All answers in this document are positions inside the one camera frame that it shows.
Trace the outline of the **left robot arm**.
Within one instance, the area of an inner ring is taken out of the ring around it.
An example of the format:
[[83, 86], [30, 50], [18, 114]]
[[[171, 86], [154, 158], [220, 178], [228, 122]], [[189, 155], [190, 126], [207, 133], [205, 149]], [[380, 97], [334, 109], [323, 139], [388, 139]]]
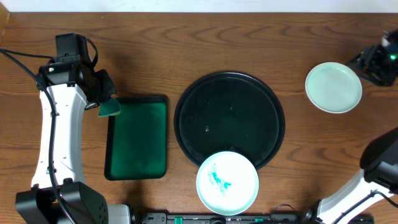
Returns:
[[81, 158], [83, 113], [116, 103], [113, 81], [95, 70], [90, 39], [70, 33], [55, 43], [57, 56], [34, 75], [42, 104], [39, 161], [30, 190], [16, 195], [16, 210], [26, 223], [131, 223], [129, 206], [110, 205], [87, 186]]

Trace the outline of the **green yellow sponge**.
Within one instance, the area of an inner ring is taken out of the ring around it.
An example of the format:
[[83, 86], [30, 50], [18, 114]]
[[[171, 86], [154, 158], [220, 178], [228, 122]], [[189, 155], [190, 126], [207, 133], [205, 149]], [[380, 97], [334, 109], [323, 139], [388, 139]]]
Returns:
[[110, 98], [99, 105], [99, 117], [117, 116], [121, 113], [121, 106], [117, 99]]

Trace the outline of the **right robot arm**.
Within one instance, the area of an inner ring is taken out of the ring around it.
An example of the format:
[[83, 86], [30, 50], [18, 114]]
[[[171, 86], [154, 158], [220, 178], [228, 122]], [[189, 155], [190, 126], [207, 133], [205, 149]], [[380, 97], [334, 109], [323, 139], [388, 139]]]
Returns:
[[[397, 80], [397, 31], [386, 32], [347, 64], [321, 63], [305, 80], [308, 99], [320, 110], [341, 114], [352, 110], [363, 93], [361, 80], [390, 87]], [[333, 195], [317, 201], [301, 216], [301, 223], [349, 223], [380, 200], [397, 204], [397, 129], [371, 141], [359, 163], [359, 171]]]

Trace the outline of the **mint plate front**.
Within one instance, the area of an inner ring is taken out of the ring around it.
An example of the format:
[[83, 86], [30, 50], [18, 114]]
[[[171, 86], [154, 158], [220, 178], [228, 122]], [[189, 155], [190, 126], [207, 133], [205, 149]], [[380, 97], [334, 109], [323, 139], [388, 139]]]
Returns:
[[196, 188], [204, 206], [219, 215], [243, 213], [255, 201], [259, 177], [253, 164], [237, 152], [217, 152], [200, 166]]

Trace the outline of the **mint plate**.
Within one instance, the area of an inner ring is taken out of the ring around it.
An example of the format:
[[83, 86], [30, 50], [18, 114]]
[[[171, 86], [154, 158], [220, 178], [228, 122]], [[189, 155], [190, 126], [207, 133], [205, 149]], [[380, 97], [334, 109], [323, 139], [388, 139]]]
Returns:
[[363, 88], [352, 69], [341, 63], [325, 62], [309, 71], [305, 79], [305, 92], [318, 109], [341, 114], [358, 105]]
[[196, 188], [204, 206], [219, 215], [243, 213], [255, 201], [259, 177], [253, 164], [237, 152], [217, 152], [200, 166]]

